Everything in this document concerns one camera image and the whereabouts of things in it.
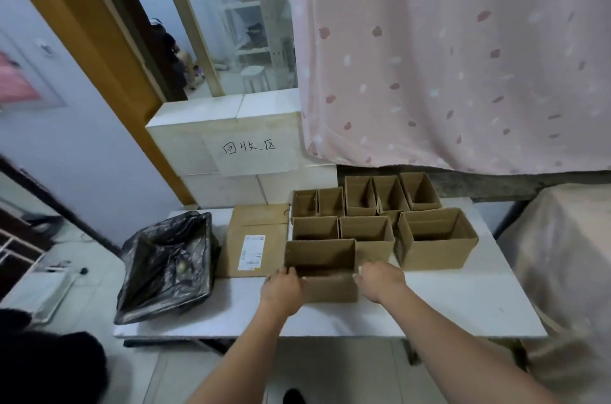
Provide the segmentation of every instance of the open cardboard box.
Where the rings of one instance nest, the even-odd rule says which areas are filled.
[[[318,215],[318,191],[295,190],[291,203],[291,218],[314,217]]]
[[[376,194],[378,214],[388,216],[392,228],[396,229],[399,214],[409,211],[409,204],[403,188],[396,175],[378,175],[373,177],[373,190]]]
[[[431,179],[424,172],[403,172],[399,178],[412,211],[441,207],[441,201],[432,186]]]
[[[293,219],[294,240],[339,239],[337,217],[295,217]]]
[[[287,241],[284,264],[305,277],[305,302],[356,302],[359,297],[353,239]]]
[[[460,269],[479,237],[459,208],[401,213],[397,260],[403,270]]]
[[[388,261],[395,246],[388,216],[340,217],[342,238],[356,240],[356,265],[367,261]]]
[[[378,207],[371,177],[347,175],[344,188],[347,216],[375,216],[377,214]]]
[[[284,263],[287,232],[288,203],[234,207],[216,276],[266,277],[273,274]]]
[[[342,187],[318,189],[318,214],[321,217],[346,215]]]

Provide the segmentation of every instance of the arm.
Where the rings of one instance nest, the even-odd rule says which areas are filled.
[[[355,281],[399,324],[450,404],[557,404],[530,375],[421,300],[401,269],[365,263]]]
[[[268,277],[250,324],[187,404],[261,404],[280,331],[303,300],[302,281],[293,267]]]

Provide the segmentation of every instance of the handwritten sign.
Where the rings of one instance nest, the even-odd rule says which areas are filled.
[[[208,133],[203,139],[222,175],[273,174],[297,169],[294,129],[235,126],[230,132]]]

